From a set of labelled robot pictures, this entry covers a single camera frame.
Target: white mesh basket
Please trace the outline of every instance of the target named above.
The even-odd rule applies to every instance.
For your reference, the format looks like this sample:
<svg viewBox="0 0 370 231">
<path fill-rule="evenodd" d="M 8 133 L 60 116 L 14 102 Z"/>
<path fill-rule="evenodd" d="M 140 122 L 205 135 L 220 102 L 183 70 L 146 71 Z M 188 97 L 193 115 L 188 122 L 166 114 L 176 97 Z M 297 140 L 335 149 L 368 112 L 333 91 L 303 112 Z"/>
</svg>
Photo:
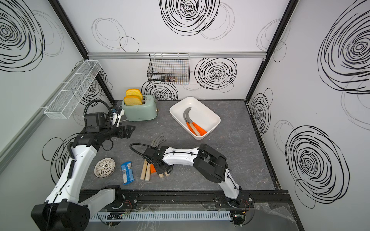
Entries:
<svg viewBox="0 0 370 231">
<path fill-rule="evenodd" d="M 85 60 L 63 89 L 53 99 L 44 114 L 50 119 L 68 119 L 89 89 L 101 65 L 97 60 Z"/>
<path fill-rule="evenodd" d="M 95 165 L 94 174 L 99 178 L 107 177 L 113 173 L 114 168 L 114 160 L 112 158 L 104 158 Z"/>
</svg>

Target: toaster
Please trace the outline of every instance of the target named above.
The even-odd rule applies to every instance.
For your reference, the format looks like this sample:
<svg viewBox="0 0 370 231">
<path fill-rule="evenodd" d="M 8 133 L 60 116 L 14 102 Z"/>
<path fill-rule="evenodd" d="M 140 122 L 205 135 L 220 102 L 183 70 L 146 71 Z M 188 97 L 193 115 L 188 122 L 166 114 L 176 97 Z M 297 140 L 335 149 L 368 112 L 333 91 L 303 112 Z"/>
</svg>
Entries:
<svg viewBox="0 0 370 231">
<path fill-rule="evenodd" d="M 157 117 L 158 109 L 154 97 L 152 95 L 142 95 L 142 99 L 143 103 L 141 105 L 127 106 L 125 101 L 122 101 L 122 109 L 125 110 L 128 121 L 151 120 Z"/>
</svg>

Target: toast slice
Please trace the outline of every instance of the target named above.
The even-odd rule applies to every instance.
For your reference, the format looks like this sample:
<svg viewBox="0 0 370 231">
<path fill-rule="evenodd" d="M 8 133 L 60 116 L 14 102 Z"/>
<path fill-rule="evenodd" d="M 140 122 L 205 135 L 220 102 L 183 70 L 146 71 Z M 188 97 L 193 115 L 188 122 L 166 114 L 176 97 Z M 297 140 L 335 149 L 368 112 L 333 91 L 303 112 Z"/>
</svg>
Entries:
<svg viewBox="0 0 370 231">
<path fill-rule="evenodd" d="M 136 95 L 128 95 L 125 98 L 123 98 L 123 100 L 125 101 L 125 104 L 127 106 L 142 104 L 141 99 L 137 97 Z"/>
<path fill-rule="evenodd" d="M 129 95 L 135 95 L 135 96 L 139 97 L 140 100 L 142 100 L 142 94 L 141 94 L 139 89 L 136 89 L 136 88 L 128 89 L 126 91 L 126 96 L 129 96 Z"/>
</svg>

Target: orange block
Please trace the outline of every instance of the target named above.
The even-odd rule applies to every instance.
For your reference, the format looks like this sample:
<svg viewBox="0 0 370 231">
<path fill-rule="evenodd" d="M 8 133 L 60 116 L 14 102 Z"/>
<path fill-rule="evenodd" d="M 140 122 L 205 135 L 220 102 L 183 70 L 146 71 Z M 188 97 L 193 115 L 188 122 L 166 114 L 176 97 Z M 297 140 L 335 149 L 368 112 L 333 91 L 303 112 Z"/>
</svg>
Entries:
<svg viewBox="0 0 370 231">
<path fill-rule="evenodd" d="M 154 165 L 150 166 L 150 173 L 156 173 L 157 171 L 154 168 Z"/>
</svg>

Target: white tray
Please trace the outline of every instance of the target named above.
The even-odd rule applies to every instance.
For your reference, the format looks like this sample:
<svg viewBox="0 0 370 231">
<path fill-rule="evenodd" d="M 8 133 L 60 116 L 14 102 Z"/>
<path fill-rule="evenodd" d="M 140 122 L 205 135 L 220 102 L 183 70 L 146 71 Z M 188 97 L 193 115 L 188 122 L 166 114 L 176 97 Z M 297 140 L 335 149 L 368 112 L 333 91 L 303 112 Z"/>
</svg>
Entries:
<svg viewBox="0 0 370 231">
<path fill-rule="evenodd" d="M 203 136 L 194 135 L 188 128 L 184 120 L 184 111 L 188 107 L 191 107 L 189 111 L 190 119 L 199 125 L 201 128 L 207 131 Z M 187 97 L 180 102 L 173 105 L 169 112 L 172 117 L 179 123 L 181 126 L 188 131 L 196 140 L 201 140 L 211 133 L 221 122 L 221 118 L 209 109 L 206 105 L 202 104 L 200 101 L 194 97 Z"/>
</svg>

